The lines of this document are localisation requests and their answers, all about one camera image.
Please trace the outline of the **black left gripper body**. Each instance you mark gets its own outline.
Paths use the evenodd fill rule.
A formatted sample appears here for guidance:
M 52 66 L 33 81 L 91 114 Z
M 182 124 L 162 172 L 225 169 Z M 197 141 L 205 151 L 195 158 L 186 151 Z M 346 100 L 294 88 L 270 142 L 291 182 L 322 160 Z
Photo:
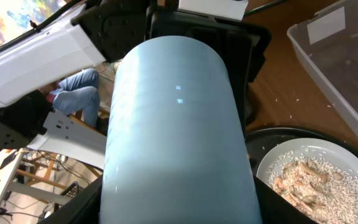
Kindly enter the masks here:
M 246 88 L 265 63 L 272 35 L 262 26 L 179 12 L 149 0 L 87 1 L 71 20 L 102 56 L 114 62 L 143 41 L 168 35 L 199 40 L 215 50 L 228 70 L 241 125 L 246 125 Z

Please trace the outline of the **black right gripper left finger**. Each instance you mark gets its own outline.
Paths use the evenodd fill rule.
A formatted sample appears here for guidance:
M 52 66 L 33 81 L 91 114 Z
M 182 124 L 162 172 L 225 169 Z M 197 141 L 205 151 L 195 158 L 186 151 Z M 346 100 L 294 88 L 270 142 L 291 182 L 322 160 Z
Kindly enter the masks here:
M 101 176 L 39 224 L 98 224 L 102 183 Z

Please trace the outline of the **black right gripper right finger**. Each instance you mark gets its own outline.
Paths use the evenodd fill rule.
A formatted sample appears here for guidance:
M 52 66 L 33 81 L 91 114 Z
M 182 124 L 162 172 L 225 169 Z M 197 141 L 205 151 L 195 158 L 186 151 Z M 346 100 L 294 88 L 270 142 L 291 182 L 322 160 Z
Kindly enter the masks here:
M 256 176 L 254 184 L 264 224 L 316 224 Z

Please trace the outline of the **rice and peanut shells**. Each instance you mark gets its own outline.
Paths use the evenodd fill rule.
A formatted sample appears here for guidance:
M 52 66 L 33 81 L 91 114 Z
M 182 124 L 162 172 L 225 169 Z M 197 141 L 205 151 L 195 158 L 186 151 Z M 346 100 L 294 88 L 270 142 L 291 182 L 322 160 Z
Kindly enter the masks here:
M 358 223 L 358 177 L 323 156 L 278 156 L 264 172 L 267 185 L 317 223 Z

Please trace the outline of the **grey plate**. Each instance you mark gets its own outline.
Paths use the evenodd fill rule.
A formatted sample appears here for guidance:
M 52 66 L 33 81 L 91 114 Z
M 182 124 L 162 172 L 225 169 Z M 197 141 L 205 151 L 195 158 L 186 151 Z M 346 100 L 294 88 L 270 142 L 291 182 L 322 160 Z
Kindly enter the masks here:
M 315 223 L 358 223 L 358 157 L 333 142 L 274 144 L 256 176 Z

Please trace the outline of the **light blue cup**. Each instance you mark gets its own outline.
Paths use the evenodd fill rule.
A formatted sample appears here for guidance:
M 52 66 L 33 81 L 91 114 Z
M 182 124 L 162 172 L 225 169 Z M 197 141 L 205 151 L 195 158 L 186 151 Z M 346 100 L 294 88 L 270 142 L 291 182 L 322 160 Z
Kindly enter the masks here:
M 133 48 L 116 73 L 101 223 L 261 223 L 226 66 L 183 36 Z

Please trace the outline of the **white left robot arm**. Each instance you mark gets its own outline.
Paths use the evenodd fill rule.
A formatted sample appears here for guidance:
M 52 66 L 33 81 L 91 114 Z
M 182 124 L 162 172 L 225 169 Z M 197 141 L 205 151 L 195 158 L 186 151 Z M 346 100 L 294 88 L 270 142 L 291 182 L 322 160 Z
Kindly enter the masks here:
M 106 138 L 52 109 L 40 88 L 82 68 L 123 58 L 166 35 L 199 40 L 223 59 L 239 116 L 244 90 L 265 62 L 270 32 L 243 23 L 245 1 L 71 1 L 0 46 L 0 149 L 55 152 L 102 169 Z

